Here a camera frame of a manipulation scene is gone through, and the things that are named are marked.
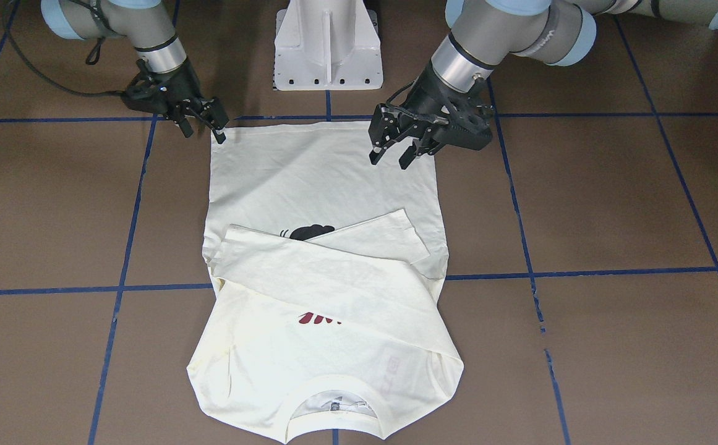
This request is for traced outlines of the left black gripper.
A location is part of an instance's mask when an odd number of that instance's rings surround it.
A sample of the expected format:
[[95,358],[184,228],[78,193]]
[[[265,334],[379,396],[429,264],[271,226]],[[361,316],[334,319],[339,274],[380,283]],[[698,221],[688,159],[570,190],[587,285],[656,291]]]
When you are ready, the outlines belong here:
[[404,170],[416,158],[434,155],[443,145],[469,150],[488,146],[494,135],[489,124],[492,112],[479,96],[483,82],[480,78],[469,92],[458,92],[427,63],[417,79],[393,93],[385,106],[375,107],[368,127],[373,146],[370,163],[378,164],[387,149],[409,137],[412,143],[399,158]]

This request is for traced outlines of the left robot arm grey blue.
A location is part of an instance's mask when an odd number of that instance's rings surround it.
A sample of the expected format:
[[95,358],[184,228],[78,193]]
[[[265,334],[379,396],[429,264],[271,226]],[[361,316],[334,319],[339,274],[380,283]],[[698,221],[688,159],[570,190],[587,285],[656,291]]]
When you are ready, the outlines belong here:
[[387,99],[375,109],[368,127],[371,164],[404,139],[411,144],[401,169],[447,145],[485,148],[492,108],[480,93],[506,56],[568,67],[591,50],[596,16],[625,12],[718,29],[718,1],[449,1],[450,32],[403,88],[406,99]]

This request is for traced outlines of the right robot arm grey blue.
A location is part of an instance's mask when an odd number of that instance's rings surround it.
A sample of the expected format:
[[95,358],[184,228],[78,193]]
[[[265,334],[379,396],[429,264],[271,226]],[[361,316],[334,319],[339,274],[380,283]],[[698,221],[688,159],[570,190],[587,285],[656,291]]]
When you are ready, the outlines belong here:
[[129,109],[173,121],[184,136],[193,134],[188,117],[225,141],[228,115],[218,98],[201,93],[195,69],[161,1],[42,1],[45,22],[66,39],[102,43],[125,37],[137,53],[138,74],[116,92]]

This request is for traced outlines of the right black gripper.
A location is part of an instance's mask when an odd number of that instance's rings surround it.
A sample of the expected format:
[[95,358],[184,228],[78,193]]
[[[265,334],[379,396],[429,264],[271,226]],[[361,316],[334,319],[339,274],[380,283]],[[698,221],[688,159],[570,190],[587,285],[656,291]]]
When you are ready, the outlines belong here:
[[204,98],[198,76],[188,58],[166,73],[150,71],[148,62],[143,59],[137,60],[137,65],[139,73],[121,93],[121,99],[129,109],[169,117],[184,138],[190,138],[193,129],[185,113],[190,106],[211,130],[217,144],[225,142],[228,114],[220,99]]

